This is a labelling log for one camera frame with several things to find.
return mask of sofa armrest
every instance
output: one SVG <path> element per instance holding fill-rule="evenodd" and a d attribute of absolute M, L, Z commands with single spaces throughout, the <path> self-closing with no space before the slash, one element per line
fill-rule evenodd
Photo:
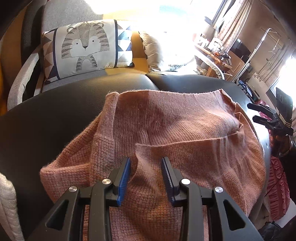
<path fill-rule="evenodd" d="M 41 50 L 41 45 L 39 45 L 33 53 L 26 60 L 21 70 L 17 74 L 12 87 L 9 91 L 8 100 L 7 100 L 7 110 L 12 109 L 18 104 L 22 103 L 22 95 L 25 91 L 26 85 L 30 80 L 31 74 L 34 70 L 34 67 L 39 60 L 39 51 Z"/>

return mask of lumbar cushion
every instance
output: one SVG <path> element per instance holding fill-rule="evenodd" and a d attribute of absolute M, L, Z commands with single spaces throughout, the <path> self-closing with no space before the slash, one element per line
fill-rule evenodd
<path fill-rule="evenodd" d="M 76 23 L 42 34 L 47 81 L 90 71 L 132 64 L 128 21 L 96 20 Z"/>

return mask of sweater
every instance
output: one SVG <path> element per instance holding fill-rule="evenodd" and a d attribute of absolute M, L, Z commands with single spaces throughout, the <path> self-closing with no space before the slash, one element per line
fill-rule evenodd
<path fill-rule="evenodd" d="M 179 239 L 182 208 L 167 199 L 164 156 L 197 185 L 223 187 L 246 215 L 265 181 L 263 149 L 252 122 L 223 90 L 110 93 L 99 116 L 41 169 L 40 178 L 56 201 L 72 185 L 93 186 L 107 178 L 124 156 L 131 159 L 131 177 L 122 206 L 110 208 L 113 240 Z M 205 210 L 204 223 L 207 240 Z"/>

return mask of black cable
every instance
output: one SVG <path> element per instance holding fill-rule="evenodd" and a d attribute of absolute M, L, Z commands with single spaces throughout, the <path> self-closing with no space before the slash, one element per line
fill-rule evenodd
<path fill-rule="evenodd" d="M 280 179 L 282 178 L 282 176 L 283 176 L 283 174 L 284 174 L 284 171 L 283 171 L 283 173 L 281 174 L 281 177 L 278 179 L 278 181 L 276 182 L 276 184 L 278 184 L 278 182 L 280 181 Z M 275 187 L 275 185 L 276 184 L 274 184 L 274 186 L 271 188 L 271 189 L 269 189 L 269 191 L 265 194 L 265 196 L 264 197 L 266 197 L 267 196 L 267 194 L 269 194 L 269 192 Z"/>

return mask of window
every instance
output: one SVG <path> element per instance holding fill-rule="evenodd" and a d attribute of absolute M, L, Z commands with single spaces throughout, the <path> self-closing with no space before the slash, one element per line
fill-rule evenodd
<path fill-rule="evenodd" d="M 296 107 L 296 76 L 295 76 L 296 59 L 290 57 L 280 71 L 280 75 L 270 90 L 276 95 L 276 87 L 281 89 L 293 99 L 293 105 Z"/>
<path fill-rule="evenodd" d="M 213 26 L 226 2 L 227 0 L 192 0 L 190 5 L 202 9 L 202 13 L 205 15 L 205 21 Z"/>

